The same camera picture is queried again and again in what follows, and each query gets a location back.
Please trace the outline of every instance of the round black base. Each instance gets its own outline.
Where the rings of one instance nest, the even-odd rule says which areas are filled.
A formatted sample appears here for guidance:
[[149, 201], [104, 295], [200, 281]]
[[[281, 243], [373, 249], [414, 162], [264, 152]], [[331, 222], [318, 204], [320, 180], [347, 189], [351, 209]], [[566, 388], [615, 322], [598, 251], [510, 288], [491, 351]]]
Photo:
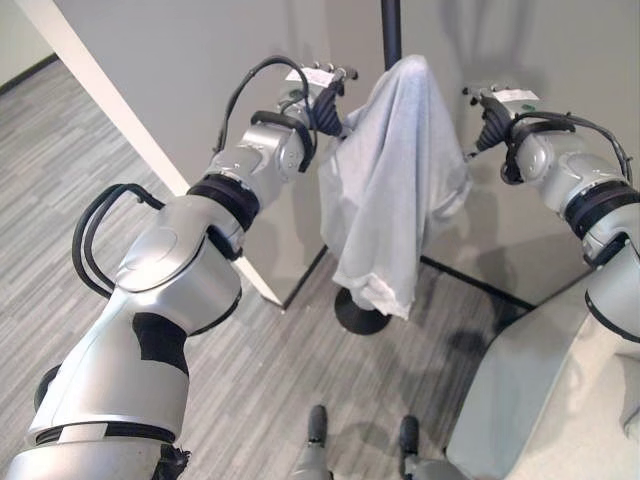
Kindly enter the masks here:
[[373, 335], [387, 326], [391, 315], [378, 310], [362, 310], [353, 300], [351, 292], [341, 288], [334, 303], [336, 318], [344, 328], [356, 335]]

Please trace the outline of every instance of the white label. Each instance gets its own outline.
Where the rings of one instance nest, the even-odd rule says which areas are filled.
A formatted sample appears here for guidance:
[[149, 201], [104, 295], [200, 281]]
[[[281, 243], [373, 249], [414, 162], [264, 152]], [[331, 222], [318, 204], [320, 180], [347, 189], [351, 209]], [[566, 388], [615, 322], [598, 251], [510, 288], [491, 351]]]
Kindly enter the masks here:
[[[307, 82], [313, 85], [318, 85], [322, 88], [327, 88], [333, 79], [333, 73], [325, 72], [318, 68], [303, 68], [302, 72], [307, 77]], [[294, 82], [301, 82], [300, 75], [295, 70], [291, 70], [285, 80], [291, 80]]]
[[500, 90], [493, 94], [499, 102], [517, 102], [522, 100], [540, 100], [531, 90]]

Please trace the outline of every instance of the wall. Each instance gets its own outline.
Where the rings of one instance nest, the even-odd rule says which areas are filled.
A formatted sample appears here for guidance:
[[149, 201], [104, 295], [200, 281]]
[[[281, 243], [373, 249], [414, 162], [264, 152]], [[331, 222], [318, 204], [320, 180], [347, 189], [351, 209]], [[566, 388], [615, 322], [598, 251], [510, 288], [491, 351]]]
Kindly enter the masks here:
[[0, 85], [52, 53], [14, 1], [0, 0]]
[[[382, 35], [379, 10], [371, 4], [328, 0], [327, 16], [332, 52], [374, 73], [380, 67], [370, 65], [381, 65]], [[460, 95], [463, 85], [505, 80], [533, 89], [554, 110], [571, 110], [607, 126], [638, 158], [639, 5], [637, 0], [403, 0], [403, 53], [427, 57], [463, 147], [473, 144], [481, 128], [480, 111]], [[350, 41], [356, 36], [368, 40]], [[371, 82], [363, 78], [363, 85]], [[597, 153], [611, 158], [604, 142], [589, 138]], [[578, 240], [537, 194], [501, 182], [503, 160], [501, 147], [474, 160], [475, 185], [464, 210], [426, 253], [538, 303], [586, 267]], [[638, 185], [640, 163], [634, 166]]]
[[[117, 91], [135, 117], [114, 123], [134, 146], [138, 133], [149, 135], [175, 165], [177, 175], [189, 183], [207, 167], [226, 101], [251, 66], [274, 53], [304, 62], [329, 58], [323, 5], [311, 1], [20, 4], [44, 17], [45, 29], [55, 4], [96, 69], [111, 83], [105, 88]], [[60, 48], [65, 50], [66, 42]], [[85, 62], [78, 62], [76, 53], [61, 58], [82, 70]], [[265, 71], [247, 87], [231, 121], [229, 142], [239, 138], [255, 110], [275, 104], [285, 73], [286, 69]], [[87, 90], [94, 98], [103, 95], [101, 88]], [[101, 105], [105, 111], [120, 101], [112, 100]], [[131, 134], [129, 120], [139, 122], [144, 132]], [[154, 165], [153, 155], [142, 156]], [[171, 180], [159, 175], [165, 182]], [[254, 222], [245, 255], [274, 294], [272, 300], [286, 298], [320, 251], [319, 221], [317, 180], [310, 173], [285, 188], [279, 201]]]

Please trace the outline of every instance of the gray carpet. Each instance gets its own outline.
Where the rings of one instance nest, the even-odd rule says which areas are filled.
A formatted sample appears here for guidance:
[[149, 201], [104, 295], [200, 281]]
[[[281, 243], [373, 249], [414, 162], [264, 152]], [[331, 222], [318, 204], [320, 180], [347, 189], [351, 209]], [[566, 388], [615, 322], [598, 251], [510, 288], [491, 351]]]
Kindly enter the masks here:
[[[107, 185], [168, 190], [60, 62], [0, 97], [0, 475], [25, 447], [40, 376], [59, 363], [105, 301], [76, 277], [75, 221]], [[127, 198], [98, 232], [113, 272], [153, 215]], [[310, 407], [329, 411], [336, 478], [398, 478], [396, 435], [411, 412], [424, 456], [441, 457], [496, 325], [513, 305], [422, 266], [408, 322], [357, 337], [333, 315], [326, 255], [286, 312], [244, 282], [238, 310], [188, 341], [191, 391], [178, 442], [185, 479], [286, 478]]]

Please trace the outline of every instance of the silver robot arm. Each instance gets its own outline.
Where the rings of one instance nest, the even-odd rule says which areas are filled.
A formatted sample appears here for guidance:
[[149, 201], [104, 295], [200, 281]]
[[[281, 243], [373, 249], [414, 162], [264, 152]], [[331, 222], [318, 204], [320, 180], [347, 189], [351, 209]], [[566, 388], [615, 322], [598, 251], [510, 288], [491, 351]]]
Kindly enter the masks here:
[[259, 211], [306, 170], [309, 130], [339, 134], [335, 95], [355, 72], [324, 70], [292, 70], [279, 113], [257, 112], [242, 140], [220, 149], [131, 246], [102, 315], [45, 385], [32, 448], [14, 458], [8, 479], [170, 480], [184, 470], [189, 452], [172, 446], [189, 388], [184, 343], [237, 306], [230, 260]]
[[[640, 342], [640, 193], [632, 186], [630, 158], [609, 131], [571, 114], [542, 111], [530, 91], [493, 87], [463, 93], [484, 108], [475, 153], [507, 144], [503, 180], [536, 188], [582, 240], [585, 261], [596, 269], [585, 293], [591, 313], [625, 339]], [[604, 135], [620, 168], [589, 153], [576, 126]]]

